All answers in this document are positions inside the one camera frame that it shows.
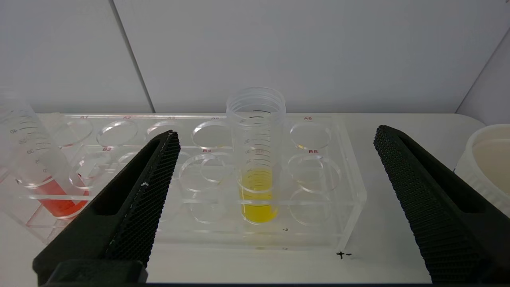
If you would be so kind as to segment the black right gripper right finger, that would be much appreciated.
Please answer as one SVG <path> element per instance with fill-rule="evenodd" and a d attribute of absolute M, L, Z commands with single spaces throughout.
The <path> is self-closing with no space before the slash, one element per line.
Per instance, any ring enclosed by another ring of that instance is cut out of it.
<path fill-rule="evenodd" d="M 406 133 L 373 141 L 433 283 L 507 285 L 510 220 Z"/>

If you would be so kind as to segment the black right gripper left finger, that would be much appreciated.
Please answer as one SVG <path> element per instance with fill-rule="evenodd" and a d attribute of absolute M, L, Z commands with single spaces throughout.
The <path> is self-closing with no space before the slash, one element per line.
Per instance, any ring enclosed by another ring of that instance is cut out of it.
<path fill-rule="evenodd" d="M 38 279 L 146 279 L 180 154 L 176 131 L 155 136 L 33 260 Z"/>

